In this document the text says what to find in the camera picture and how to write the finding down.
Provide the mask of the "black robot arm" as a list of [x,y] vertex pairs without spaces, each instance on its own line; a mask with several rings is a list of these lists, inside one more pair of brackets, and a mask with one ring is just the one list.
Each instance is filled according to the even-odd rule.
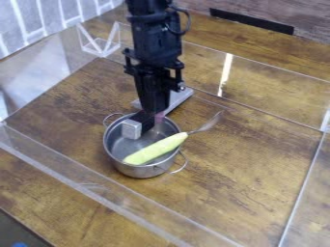
[[179,12],[172,0],[126,0],[134,49],[126,48],[124,72],[134,77],[142,109],[156,114],[168,107],[170,92],[185,89]]

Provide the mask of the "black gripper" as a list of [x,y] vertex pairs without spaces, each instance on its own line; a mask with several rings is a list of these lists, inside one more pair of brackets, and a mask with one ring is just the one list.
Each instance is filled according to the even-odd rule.
[[152,114],[166,110],[170,90],[179,92],[185,86],[182,36],[178,18],[131,18],[132,48],[126,48],[126,73],[134,77],[142,108]]

